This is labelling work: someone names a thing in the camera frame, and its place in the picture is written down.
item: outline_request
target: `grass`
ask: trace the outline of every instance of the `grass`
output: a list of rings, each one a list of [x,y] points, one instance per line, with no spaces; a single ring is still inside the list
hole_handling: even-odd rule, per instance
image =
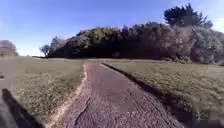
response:
[[[33,59],[26,57],[0,59],[0,71],[6,78],[1,84],[28,112],[43,124],[70,94],[83,77],[83,61]]]
[[[221,66],[151,60],[106,63],[162,93],[170,107],[183,109],[197,119],[224,121],[224,68]]]

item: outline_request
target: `green grass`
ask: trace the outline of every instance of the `green grass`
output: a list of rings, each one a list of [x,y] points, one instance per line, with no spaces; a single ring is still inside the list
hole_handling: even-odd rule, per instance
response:
[[[199,119],[224,120],[224,68],[221,66],[151,60],[106,63],[172,97],[166,100],[171,100],[176,109],[182,108]]]
[[[0,59],[8,88],[16,100],[41,123],[47,123],[58,106],[69,98],[83,77],[83,61],[65,59]]]

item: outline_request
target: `gravel path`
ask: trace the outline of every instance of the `gravel path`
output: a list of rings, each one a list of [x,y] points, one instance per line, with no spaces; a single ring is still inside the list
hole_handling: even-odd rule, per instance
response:
[[[80,95],[58,122],[62,128],[182,128],[156,99],[123,75],[85,66]]]

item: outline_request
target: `tree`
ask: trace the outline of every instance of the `tree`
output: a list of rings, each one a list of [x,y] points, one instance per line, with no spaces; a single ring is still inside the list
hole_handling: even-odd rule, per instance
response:
[[[54,52],[57,49],[63,47],[65,45],[65,43],[66,43],[66,40],[58,38],[57,36],[54,37],[51,41],[51,45],[50,45],[51,51],[50,52]]]
[[[15,45],[8,40],[0,40],[0,56],[17,56]]]
[[[185,7],[167,9],[164,12],[164,17],[168,24],[181,27],[192,25],[211,28],[213,25],[211,21],[207,21],[207,17],[204,17],[202,13],[194,11],[191,4]]]
[[[49,45],[44,45],[42,47],[40,47],[40,51],[44,53],[45,57],[48,55],[48,53],[50,52],[51,47]]]

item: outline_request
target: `ground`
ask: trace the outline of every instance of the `ground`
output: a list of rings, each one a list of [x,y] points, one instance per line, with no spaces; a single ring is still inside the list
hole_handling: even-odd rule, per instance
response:
[[[32,116],[45,124],[81,83],[83,61],[2,58],[0,74],[4,75],[0,89],[9,89]]]
[[[169,109],[184,109],[198,120],[224,120],[222,66],[152,60],[107,64],[159,92]]]
[[[84,63],[106,63],[162,94],[167,110],[183,109],[196,119],[223,120],[224,67],[126,59],[0,59],[0,89],[8,88],[43,124],[74,92],[83,78]]]

